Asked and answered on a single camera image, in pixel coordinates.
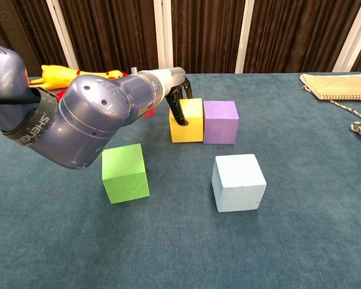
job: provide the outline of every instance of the foam block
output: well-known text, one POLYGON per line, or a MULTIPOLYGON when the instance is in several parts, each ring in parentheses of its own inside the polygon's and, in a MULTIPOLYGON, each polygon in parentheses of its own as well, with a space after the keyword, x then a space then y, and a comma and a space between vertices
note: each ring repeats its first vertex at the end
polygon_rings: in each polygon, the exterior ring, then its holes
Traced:
POLYGON ((180 99, 180 102, 188 125, 178 125, 175 121, 173 113, 170 110, 168 120, 170 122, 171 139, 173 143, 203 141, 202 99, 180 99))
POLYGON ((104 150, 102 180, 112 204, 150 196, 141 145, 104 150))
POLYGON ((149 110, 148 112, 146 112, 143 116, 153 117, 155 115, 155 112, 156 112, 156 107, 154 107, 151 110, 149 110))
POLYGON ((258 209, 266 180, 255 155, 215 157, 212 188, 218 212, 258 209))
POLYGON ((204 101, 205 137, 203 143, 234 144, 239 116, 234 101, 204 101))

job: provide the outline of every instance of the pink object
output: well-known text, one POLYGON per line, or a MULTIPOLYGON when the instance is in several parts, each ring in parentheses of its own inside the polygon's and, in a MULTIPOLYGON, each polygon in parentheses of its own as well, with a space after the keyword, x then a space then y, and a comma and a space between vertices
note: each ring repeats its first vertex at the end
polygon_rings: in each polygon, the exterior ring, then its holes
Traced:
POLYGON ((153 109, 149 110, 148 112, 146 112, 144 114, 144 116, 147 116, 147 117, 153 117, 155 115, 155 112, 156 112, 156 107, 154 107, 153 109))

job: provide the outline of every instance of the black strap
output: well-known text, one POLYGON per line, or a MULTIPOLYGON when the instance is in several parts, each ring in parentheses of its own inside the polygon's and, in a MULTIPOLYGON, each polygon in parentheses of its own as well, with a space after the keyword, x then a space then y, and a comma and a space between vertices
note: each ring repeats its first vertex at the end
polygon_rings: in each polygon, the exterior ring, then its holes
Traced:
POLYGON ((39 96, 28 98, 0 98, 0 104, 34 104, 40 102, 39 96))
POLYGON ((29 146, 43 135, 53 124, 58 109, 58 101, 52 93, 41 88, 36 90, 40 94, 38 107, 15 129, 1 131, 6 137, 23 146, 29 146))

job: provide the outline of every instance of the rope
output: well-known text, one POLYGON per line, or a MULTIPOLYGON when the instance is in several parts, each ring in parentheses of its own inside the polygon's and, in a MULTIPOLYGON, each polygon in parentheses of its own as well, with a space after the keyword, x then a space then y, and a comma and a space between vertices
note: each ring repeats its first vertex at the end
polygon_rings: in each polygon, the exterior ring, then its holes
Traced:
MULTIPOLYGON (((302 86, 302 89, 304 89, 305 91, 307 92, 312 92, 306 85, 302 86)), ((359 118, 361 118, 361 114, 350 108, 350 107, 347 107, 346 105, 343 105, 343 104, 340 104, 336 101, 333 101, 333 100, 328 100, 331 104, 334 104, 335 106, 337 107, 340 107, 342 108, 343 110, 346 110, 346 111, 349 111, 350 113, 353 113, 354 115, 358 116, 359 118)), ((355 132, 356 134, 360 134, 361 135, 361 122, 353 122, 351 125, 350 125, 350 130, 352 132, 355 132)))

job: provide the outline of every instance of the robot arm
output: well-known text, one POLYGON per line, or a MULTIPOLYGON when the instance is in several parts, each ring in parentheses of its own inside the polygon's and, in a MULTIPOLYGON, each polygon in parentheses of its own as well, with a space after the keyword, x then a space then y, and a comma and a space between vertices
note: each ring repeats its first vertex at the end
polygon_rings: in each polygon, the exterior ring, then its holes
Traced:
POLYGON ((71 169, 92 164, 122 126, 134 123, 165 97, 180 125, 187 125, 179 98, 192 98, 180 67, 144 70, 113 81, 75 78, 57 102, 31 89, 22 59, 0 46, 0 129, 51 161, 71 169))

